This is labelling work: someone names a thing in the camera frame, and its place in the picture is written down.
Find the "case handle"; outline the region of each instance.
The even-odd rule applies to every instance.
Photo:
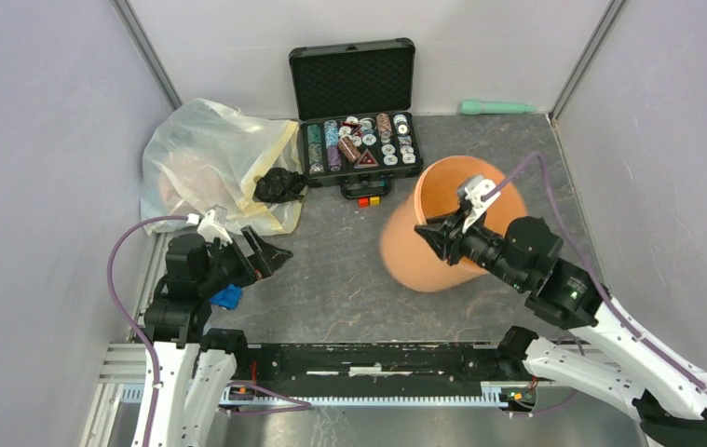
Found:
[[[349,189],[348,181],[344,181],[339,185],[339,190],[342,191],[342,197],[355,200],[362,197],[386,196],[391,192],[391,177],[381,177],[381,184],[378,186],[369,186],[364,188]]]

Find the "red triangle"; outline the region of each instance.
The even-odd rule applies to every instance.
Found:
[[[370,152],[369,149],[365,150],[363,154],[359,157],[359,160],[356,161],[356,165],[353,167],[354,169],[365,169],[365,168],[376,168],[380,166],[375,160],[375,157],[373,156],[373,153]]]

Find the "case lid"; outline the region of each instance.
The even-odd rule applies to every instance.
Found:
[[[400,38],[290,52],[302,121],[411,108],[415,47]]]

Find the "black crumpled plastic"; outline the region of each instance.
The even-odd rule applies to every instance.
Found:
[[[285,168],[271,168],[262,179],[257,181],[254,197],[265,203],[284,203],[304,198],[301,191],[306,182],[298,172]]]

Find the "poker chip set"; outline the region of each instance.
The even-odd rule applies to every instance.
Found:
[[[424,162],[411,114],[409,39],[301,47],[290,54],[306,184],[377,200]]]

